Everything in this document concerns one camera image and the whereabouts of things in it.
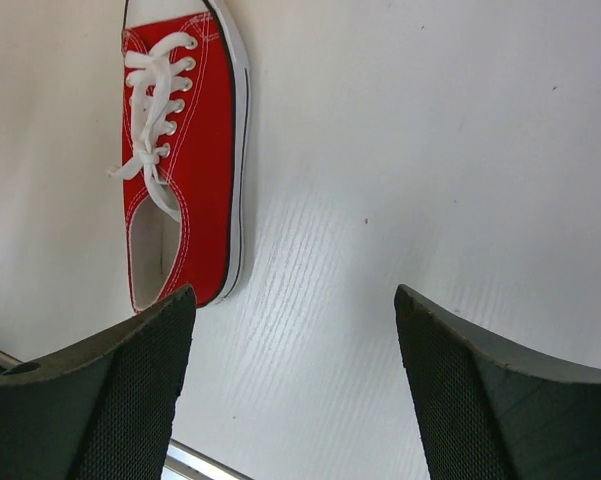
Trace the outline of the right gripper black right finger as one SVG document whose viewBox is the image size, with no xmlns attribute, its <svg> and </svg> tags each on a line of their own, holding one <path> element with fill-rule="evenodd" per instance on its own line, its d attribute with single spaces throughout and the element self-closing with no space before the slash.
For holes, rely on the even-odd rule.
<svg viewBox="0 0 601 480">
<path fill-rule="evenodd" d="M 601 479 L 601 369 L 530 349 L 406 285 L 394 306 L 432 479 Z"/>
</svg>

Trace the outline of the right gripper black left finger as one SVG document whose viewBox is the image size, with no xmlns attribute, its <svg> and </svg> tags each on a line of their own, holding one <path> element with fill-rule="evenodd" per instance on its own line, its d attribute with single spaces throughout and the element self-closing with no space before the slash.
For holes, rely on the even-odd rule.
<svg viewBox="0 0 601 480">
<path fill-rule="evenodd" d="M 195 314 L 195 294 L 182 287 L 0 372 L 0 479 L 160 478 Z"/>
</svg>

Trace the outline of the red canvas sneaker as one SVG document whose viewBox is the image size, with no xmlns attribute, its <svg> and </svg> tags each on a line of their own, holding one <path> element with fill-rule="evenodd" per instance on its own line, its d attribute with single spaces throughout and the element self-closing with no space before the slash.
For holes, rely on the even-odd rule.
<svg viewBox="0 0 601 480">
<path fill-rule="evenodd" d="M 129 1 L 121 32 L 122 158 L 131 306 L 190 286 L 228 296 L 243 263 L 250 111 L 244 42 L 221 1 Z"/>
</svg>

